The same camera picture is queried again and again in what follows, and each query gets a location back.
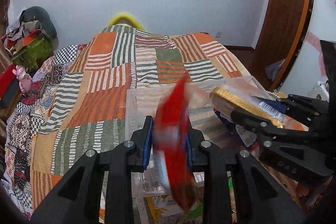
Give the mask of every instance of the green striped fabric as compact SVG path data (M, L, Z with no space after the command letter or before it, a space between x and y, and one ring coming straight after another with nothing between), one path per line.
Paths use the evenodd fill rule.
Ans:
M112 50L112 68L135 61L134 33L118 32Z
M213 107L194 109L189 112L189 119L193 128L202 131L204 138L219 147L229 147L236 144L241 146L241 142L234 138L220 119L213 111Z
M193 82L222 79L221 73L214 67L209 59L184 63L184 67Z
M103 32L124 32L124 33L133 33L135 34L135 30L133 27L124 26L124 25L113 25L104 28L101 33Z
M55 139L50 173L62 176L86 150L109 151L124 140L125 120L120 119L89 122L61 130Z
M59 84L53 108L40 133L50 133L58 130L63 119L68 115L76 103L84 72L67 73Z
M158 84L156 61L141 61L136 63L137 87Z

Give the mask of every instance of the gray bag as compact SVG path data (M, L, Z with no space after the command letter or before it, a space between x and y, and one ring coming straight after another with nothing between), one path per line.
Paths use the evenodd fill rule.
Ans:
M50 16L42 7L33 6L21 13L21 22L30 22L38 20L41 26L35 26L35 29L43 29L52 39L57 37L54 24L50 20Z

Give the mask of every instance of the wooden floor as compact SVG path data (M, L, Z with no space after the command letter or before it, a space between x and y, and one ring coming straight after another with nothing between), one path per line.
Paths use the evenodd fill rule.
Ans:
M252 66L252 59L254 57L254 50L230 50L239 61L248 69L250 74L254 76L259 83L268 90L272 82L267 78L265 69L261 67Z

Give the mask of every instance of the checkered fabric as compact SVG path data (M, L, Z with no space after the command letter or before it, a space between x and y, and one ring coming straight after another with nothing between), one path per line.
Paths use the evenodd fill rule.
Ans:
M71 45L69 47L63 48L59 50L52 61L52 65L59 65L59 64L70 64L72 63L75 58L77 57L77 45Z
M31 136L38 135L41 126L44 124L44 117L41 115L31 115Z
M31 109L30 105L26 105L24 103L18 102L16 105L16 108L14 109L14 112L29 113L30 109Z
M33 210L32 193L28 191L22 191L18 187L15 187L16 198L20 201L21 205L25 209Z

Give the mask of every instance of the baseboard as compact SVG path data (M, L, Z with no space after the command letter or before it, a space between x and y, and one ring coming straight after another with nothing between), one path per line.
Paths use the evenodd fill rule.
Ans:
M246 47L246 46L226 46L223 45L224 47L226 47L229 51L254 51L254 49L252 47Z

